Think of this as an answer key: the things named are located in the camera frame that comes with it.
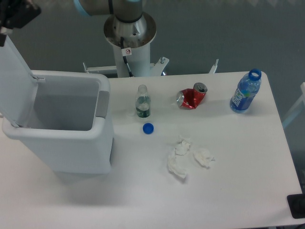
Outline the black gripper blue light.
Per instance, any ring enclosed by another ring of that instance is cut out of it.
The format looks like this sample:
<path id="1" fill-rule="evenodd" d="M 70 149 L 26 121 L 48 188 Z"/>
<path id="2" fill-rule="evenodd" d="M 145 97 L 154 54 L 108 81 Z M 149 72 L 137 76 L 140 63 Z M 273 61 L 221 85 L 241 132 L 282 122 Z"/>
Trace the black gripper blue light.
<path id="1" fill-rule="evenodd" d="M 0 1 L 0 47 L 12 29 L 21 29 L 41 14 L 41 8 L 32 0 Z"/>

